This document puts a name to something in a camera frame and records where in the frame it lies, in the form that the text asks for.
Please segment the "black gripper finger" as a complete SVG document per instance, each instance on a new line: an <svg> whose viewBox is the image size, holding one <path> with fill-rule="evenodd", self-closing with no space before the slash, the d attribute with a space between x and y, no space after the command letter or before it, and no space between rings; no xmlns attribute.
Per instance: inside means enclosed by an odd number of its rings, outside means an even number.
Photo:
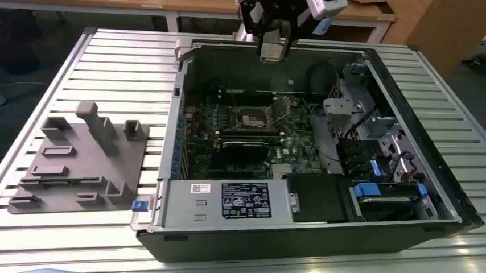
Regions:
<svg viewBox="0 0 486 273"><path fill-rule="evenodd" d="M283 20L280 22L280 34L284 38L283 56L287 56L292 44L299 39L299 27L295 20Z"/></svg>
<svg viewBox="0 0 486 273"><path fill-rule="evenodd" d="M264 31L254 31L254 33L252 33L258 56L262 56L262 46L263 46L264 34L266 34Z"/></svg>

